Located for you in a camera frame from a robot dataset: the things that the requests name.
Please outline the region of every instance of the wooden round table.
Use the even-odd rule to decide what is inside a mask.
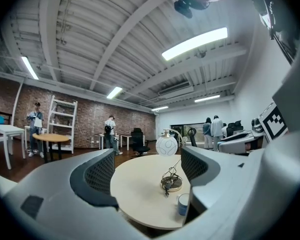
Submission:
[[[34,133],[32,135],[35,139],[39,141],[43,141],[43,155],[44,155],[44,162],[48,162],[48,157],[47,157],[47,142],[49,143],[49,149],[50,149],[50,159],[51,162],[54,160],[53,156],[53,149],[52,149],[52,142],[57,143],[58,145],[58,155],[59,155],[59,160],[62,159],[62,153],[61,153],[61,142],[67,142],[69,141],[69,138],[64,135],[60,134],[55,134],[55,133],[45,133],[45,134],[36,134]]]
[[[110,192],[120,209],[132,220],[147,227],[161,230],[181,228],[185,216],[178,213],[177,197],[190,193],[190,183],[181,162],[176,166],[176,174],[182,177],[182,188],[169,192],[166,197],[160,186],[162,175],[179,158],[180,155],[146,155],[119,165],[112,176]]]

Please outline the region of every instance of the fluorescent light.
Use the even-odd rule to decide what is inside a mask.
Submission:
[[[114,96],[116,96],[118,93],[120,93],[122,91],[122,88],[120,87],[115,87],[112,92],[110,92],[110,94],[107,96],[108,99],[112,99]]]
[[[162,53],[162,56],[166,61],[183,54],[193,48],[197,48],[199,46],[203,46],[205,44],[224,39],[228,37],[228,30],[226,27],[219,28],[217,30],[213,30],[207,33],[203,33],[197,35],[187,41],[179,43],[178,45],[172,47],[171,49]]]
[[[31,76],[35,79],[35,80],[39,80],[39,78],[37,77],[36,73],[34,72],[32,66],[29,63],[29,60],[27,57],[21,57],[23,60],[23,63],[25,64],[26,68],[29,70]]]
[[[216,98],[219,98],[219,97],[220,97],[220,95],[216,95],[216,96],[211,96],[211,97],[196,99],[194,102],[204,102],[204,101],[216,99]]]
[[[154,108],[154,109],[151,109],[151,111],[157,111],[157,110],[165,110],[169,108],[168,106],[162,106],[162,107],[158,107],[158,108]]]

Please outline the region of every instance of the brick wall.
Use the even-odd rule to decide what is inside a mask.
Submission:
[[[19,83],[0,78],[0,108],[11,107],[10,113],[12,113],[15,102],[14,97],[17,94],[18,88]],[[10,93],[15,93],[14,97],[7,99],[6,96]],[[156,120],[153,114],[108,105],[29,85],[23,85],[21,89],[15,111],[14,125],[20,128],[28,125],[26,120],[27,113],[33,111],[35,102],[40,102],[40,110],[43,113],[44,119],[43,127],[46,128],[53,95],[55,95],[56,99],[66,102],[78,101],[77,118],[74,127],[75,148],[99,147],[97,140],[99,140],[99,134],[104,132],[104,122],[108,119],[109,115],[115,117],[116,131],[119,135],[129,135],[133,128],[141,128],[147,140],[155,139]],[[61,124],[65,125],[68,123],[64,121],[63,116],[58,116],[55,120],[59,120]],[[71,132],[71,129],[55,126],[54,131],[55,133],[66,135]]]

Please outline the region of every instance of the cup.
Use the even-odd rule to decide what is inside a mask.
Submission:
[[[181,194],[178,198],[178,213],[186,215],[189,202],[189,194]]]

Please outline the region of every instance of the white wall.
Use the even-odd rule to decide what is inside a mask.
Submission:
[[[226,124],[232,123],[237,119],[237,117],[232,114],[229,101],[206,104],[189,109],[180,109],[178,111],[163,112],[159,114],[157,134],[160,136],[163,129],[170,128],[171,125],[204,123],[207,118],[213,120],[215,115],[218,115]]]
[[[282,85],[290,64],[277,42],[270,40],[268,30],[260,23],[253,54],[233,101],[245,129],[273,102],[272,96]]]

